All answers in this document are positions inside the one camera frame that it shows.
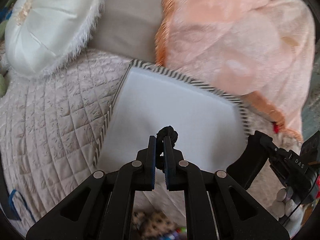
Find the peach fringed blanket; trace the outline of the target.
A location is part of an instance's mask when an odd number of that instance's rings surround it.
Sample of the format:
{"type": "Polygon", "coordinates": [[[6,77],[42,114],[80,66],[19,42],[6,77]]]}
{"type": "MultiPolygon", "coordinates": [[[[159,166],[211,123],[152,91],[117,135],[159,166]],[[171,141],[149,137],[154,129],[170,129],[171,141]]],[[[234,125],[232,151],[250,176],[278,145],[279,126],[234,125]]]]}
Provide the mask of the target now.
{"type": "Polygon", "coordinates": [[[315,22],[302,0],[162,0],[156,63],[239,96],[302,140],[315,22]]]}

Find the round white satin cushion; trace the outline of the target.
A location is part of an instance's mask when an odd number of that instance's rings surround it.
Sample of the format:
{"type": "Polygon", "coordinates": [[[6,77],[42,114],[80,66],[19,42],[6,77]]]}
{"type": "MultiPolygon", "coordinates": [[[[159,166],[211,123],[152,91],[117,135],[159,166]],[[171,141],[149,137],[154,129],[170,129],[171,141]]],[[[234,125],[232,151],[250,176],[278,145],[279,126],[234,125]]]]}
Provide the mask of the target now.
{"type": "Polygon", "coordinates": [[[5,28],[9,67],[27,78],[52,75],[79,55],[105,0],[17,0],[5,28]]]}

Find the leopard print bow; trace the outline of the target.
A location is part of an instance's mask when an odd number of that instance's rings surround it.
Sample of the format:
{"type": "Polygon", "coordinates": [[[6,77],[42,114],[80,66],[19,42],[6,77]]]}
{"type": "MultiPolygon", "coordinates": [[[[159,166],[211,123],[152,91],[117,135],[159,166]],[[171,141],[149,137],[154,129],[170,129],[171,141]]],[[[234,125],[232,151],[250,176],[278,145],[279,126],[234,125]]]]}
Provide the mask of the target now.
{"type": "Polygon", "coordinates": [[[131,228],[138,233],[141,239],[151,239],[175,231],[177,224],[172,222],[162,211],[156,210],[152,213],[134,211],[131,228]]]}

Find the black scrunchie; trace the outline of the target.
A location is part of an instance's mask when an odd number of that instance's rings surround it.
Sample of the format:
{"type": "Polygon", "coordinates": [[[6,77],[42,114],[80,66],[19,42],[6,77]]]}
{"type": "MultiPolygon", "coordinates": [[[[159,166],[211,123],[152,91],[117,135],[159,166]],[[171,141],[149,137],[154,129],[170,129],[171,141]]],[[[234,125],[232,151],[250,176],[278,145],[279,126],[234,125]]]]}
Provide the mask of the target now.
{"type": "Polygon", "coordinates": [[[174,167],[174,146],[178,133],[172,126],[163,127],[156,134],[156,168],[167,173],[174,167]]]}

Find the green blue plush toy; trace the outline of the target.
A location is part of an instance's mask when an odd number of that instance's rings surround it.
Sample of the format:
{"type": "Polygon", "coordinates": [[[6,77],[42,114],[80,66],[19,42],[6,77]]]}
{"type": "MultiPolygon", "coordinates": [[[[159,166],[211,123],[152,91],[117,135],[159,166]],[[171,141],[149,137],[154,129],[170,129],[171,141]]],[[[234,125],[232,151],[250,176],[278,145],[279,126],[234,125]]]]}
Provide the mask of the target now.
{"type": "Polygon", "coordinates": [[[3,97],[7,91],[8,83],[5,76],[8,72],[9,65],[5,54],[5,28],[7,26],[8,20],[12,14],[12,9],[9,7],[4,7],[1,10],[1,97],[3,97]]]}

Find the grey bolster pillow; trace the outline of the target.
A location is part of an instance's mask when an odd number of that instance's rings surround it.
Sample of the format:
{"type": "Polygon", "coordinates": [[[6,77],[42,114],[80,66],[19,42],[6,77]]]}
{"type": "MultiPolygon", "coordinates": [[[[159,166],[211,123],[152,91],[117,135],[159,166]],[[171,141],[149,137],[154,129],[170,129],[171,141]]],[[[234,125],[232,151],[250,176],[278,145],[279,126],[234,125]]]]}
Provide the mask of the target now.
{"type": "Polygon", "coordinates": [[[155,35],[162,22],[162,0],[105,0],[88,46],[155,62],[155,35]]]}

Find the red tassel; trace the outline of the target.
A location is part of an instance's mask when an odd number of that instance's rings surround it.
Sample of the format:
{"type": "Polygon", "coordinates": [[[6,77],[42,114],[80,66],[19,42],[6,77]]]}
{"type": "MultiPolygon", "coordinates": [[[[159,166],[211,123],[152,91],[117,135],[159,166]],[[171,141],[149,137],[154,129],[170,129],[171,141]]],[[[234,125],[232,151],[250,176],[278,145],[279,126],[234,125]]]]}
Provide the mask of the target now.
{"type": "Polygon", "coordinates": [[[276,122],[272,122],[272,125],[273,125],[274,133],[278,134],[279,133],[279,126],[277,125],[276,122]]]}

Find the striped black white tray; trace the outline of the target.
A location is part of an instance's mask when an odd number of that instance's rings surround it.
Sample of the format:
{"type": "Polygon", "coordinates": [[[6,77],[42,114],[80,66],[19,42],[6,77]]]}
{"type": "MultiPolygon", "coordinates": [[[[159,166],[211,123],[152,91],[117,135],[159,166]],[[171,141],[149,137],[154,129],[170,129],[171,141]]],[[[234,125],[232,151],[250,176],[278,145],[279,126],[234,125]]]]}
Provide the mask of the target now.
{"type": "Polygon", "coordinates": [[[176,148],[209,172],[224,170],[243,153],[250,133],[242,101],[184,74],[131,61],[111,106],[97,167],[115,171],[171,126],[176,148]]]}

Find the beige quilted bedspread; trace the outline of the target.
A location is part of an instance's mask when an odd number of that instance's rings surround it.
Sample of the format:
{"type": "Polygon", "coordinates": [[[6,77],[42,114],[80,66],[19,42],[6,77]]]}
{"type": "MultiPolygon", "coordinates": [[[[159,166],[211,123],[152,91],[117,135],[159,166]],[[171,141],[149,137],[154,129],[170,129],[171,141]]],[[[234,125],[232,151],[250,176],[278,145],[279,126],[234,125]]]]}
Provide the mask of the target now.
{"type": "MultiPolygon", "coordinates": [[[[12,225],[23,236],[96,170],[111,106],[130,59],[89,49],[43,80],[7,73],[1,98],[1,161],[6,189],[18,213],[12,225]]],[[[295,138],[245,108],[250,134],[259,130],[286,150],[295,138]]]]}

